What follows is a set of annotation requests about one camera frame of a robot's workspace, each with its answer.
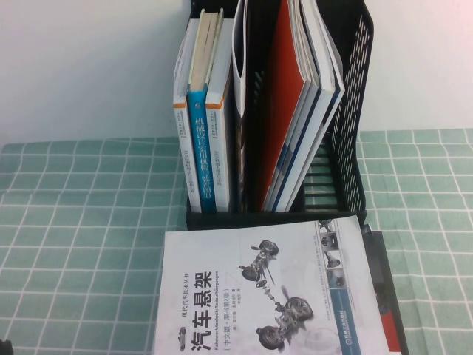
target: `green checkered tablecloth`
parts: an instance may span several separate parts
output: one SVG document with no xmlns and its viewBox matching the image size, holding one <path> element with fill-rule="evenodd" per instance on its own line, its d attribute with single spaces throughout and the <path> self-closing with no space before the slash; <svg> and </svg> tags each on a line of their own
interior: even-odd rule
<svg viewBox="0 0 473 355">
<path fill-rule="evenodd" d="M 10 144 L 0 158 L 0 338 L 15 355 L 150 354 L 179 144 Z"/>
<path fill-rule="evenodd" d="M 473 129 L 361 132 L 411 354 L 473 354 Z"/>
<path fill-rule="evenodd" d="M 362 132 L 411 354 L 473 349 L 473 131 Z M 176 138 L 10 144 L 0 338 L 16 355 L 151 353 L 163 235 L 185 228 Z"/>
</svg>

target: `white book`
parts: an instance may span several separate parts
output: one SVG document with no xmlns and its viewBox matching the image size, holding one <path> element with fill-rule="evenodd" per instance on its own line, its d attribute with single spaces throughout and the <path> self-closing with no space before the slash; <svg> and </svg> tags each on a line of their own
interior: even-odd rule
<svg viewBox="0 0 473 355">
<path fill-rule="evenodd" d="M 160 290 L 154 355 L 389 354 L 357 217 L 167 232 Z"/>
<path fill-rule="evenodd" d="M 230 67 L 233 23 L 230 18 L 223 20 L 205 100 L 217 212 L 229 212 L 233 197 L 234 90 Z"/>
<path fill-rule="evenodd" d="M 285 181 L 283 181 L 279 196 L 275 201 L 275 206 L 273 206 L 273 210 L 276 212 L 283 212 L 290 208 L 289 201 L 299 177 L 302 172 L 304 174 L 307 172 L 307 170 L 304 170 L 306 160 L 312 153 L 315 154 L 313 152 L 313 144 L 322 123 L 324 120 L 330 121 L 332 118 L 330 116 L 330 107 L 333 104 L 334 97 L 337 95 L 333 63 L 330 59 L 328 43 L 322 31 L 322 28 L 324 28 L 323 21 L 317 16 L 317 5 L 313 0 L 301 0 L 301 6 L 303 15 L 301 20 L 305 23 L 309 45 L 319 70 L 320 91 L 312 115 L 306 123 L 305 132 L 302 132 L 299 137 L 293 135 L 291 140 L 291 146 L 294 148 L 293 161 L 288 167 L 287 176 L 285 176 Z"/>
<path fill-rule="evenodd" d="M 236 170 L 238 171 L 238 209 L 245 210 L 245 100 L 246 100 L 246 40 L 247 40 L 247 0 L 238 0 L 231 36 L 231 57 L 235 95 L 235 147 Z"/>
<path fill-rule="evenodd" d="M 187 106 L 187 85 L 191 69 L 192 52 L 194 51 L 195 38 L 199 27 L 198 19 L 189 20 L 186 35 L 181 44 L 179 55 L 174 69 L 173 107 L 176 118 L 177 134 L 179 135 L 180 151 L 184 164 L 187 191 L 191 210 L 200 213 L 200 193 L 197 182 L 197 170 L 192 146 L 192 133 L 189 125 Z"/>
<path fill-rule="evenodd" d="M 296 198 L 297 193 L 299 192 L 299 188 L 301 187 L 302 182 L 304 181 L 305 175 L 307 174 L 307 171 L 310 168 L 313 157 L 316 155 L 317 149 L 319 148 L 320 143 L 322 142 L 322 139 L 325 136 L 325 132 L 327 131 L 327 128 L 330 125 L 330 122 L 332 121 L 336 110 L 338 109 L 341 98 L 345 93 L 345 86 L 343 83 L 343 64 L 341 62 L 340 55 L 338 54 L 338 50 L 335 46 L 335 43 L 333 42 L 332 37 L 330 36 L 330 33 L 328 32 L 328 29 L 321 18 L 319 9 L 316 8 L 315 10 L 319 22 L 323 24 L 322 32 L 324 33 L 325 41 L 329 44 L 328 51 L 330 54 L 330 60 L 333 64 L 333 71 L 336 77 L 336 96 L 334 97 L 333 106 L 330 108 L 328 119 L 321 125 L 319 131 L 317 132 L 316 139 L 314 140 L 313 145 L 310 148 L 309 154 L 307 155 L 307 159 L 304 163 L 304 167 L 302 168 L 301 174 L 297 179 L 296 185 L 290 196 L 289 203 L 287 204 L 285 211 L 290 210 L 290 207 L 292 206 L 294 199 Z"/>
</svg>

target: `desk organizer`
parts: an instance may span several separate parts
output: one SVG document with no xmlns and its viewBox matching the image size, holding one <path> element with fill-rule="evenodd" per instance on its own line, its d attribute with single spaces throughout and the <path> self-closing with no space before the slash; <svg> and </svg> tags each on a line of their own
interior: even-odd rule
<svg viewBox="0 0 473 355">
<path fill-rule="evenodd" d="M 264 78 L 280 1 L 247 1 L 251 36 L 247 51 L 246 102 L 247 122 L 250 124 L 256 111 L 258 92 L 255 88 L 261 86 L 257 81 Z M 198 214 L 191 212 L 188 204 L 186 221 L 189 230 L 266 226 L 352 215 L 358 217 L 361 225 L 364 223 L 365 198 L 356 160 L 356 134 L 372 49 L 372 19 L 363 0 L 318 0 L 317 4 L 340 53 L 346 89 L 312 164 L 322 172 L 307 174 L 305 186 L 302 185 L 290 212 Z M 237 0 L 193 0 L 191 18 L 199 18 L 201 9 L 217 12 L 221 7 L 225 17 L 232 18 L 236 5 Z M 314 197 L 310 200 L 315 203 L 306 206 L 306 195 Z M 331 202 L 316 202 L 327 197 L 331 197 Z"/>
</svg>

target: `red book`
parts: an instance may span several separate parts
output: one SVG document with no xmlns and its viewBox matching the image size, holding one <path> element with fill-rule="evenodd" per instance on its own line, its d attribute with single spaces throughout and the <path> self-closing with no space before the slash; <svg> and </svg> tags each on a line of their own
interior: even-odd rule
<svg viewBox="0 0 473 355">
<path fill-rule="evenodd" d="M 258 167 L 256 208 L 262 211 L 290 122 L 302 94 L 304 79 L 297 64 L 287 0 L 281 1 L 270 52 L 262 130 L 262 159 Z"/>
</svg>

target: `white wall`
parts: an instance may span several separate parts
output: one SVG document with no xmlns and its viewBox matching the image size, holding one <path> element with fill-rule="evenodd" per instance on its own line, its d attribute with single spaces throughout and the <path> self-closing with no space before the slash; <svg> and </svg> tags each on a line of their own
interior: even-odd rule
<svg viewBox="0 0 473 355">
<path fill-rule="evenodd" d="M 375 38 L 361 129 L 473 127 L 473 3 L 365 1 Z"/>
<path fill-rule="evenodd" d="M 375 22 L 361 129 L 473 126 L 473 4 L 366 0 Z M 0 146 L 175 135 L 190 0 L 1 0 Z"/>
<path fill-rule="evenodd" d="M 1 0 L 0 145 L 176 135 L 190 0 Z"/>
</svg>

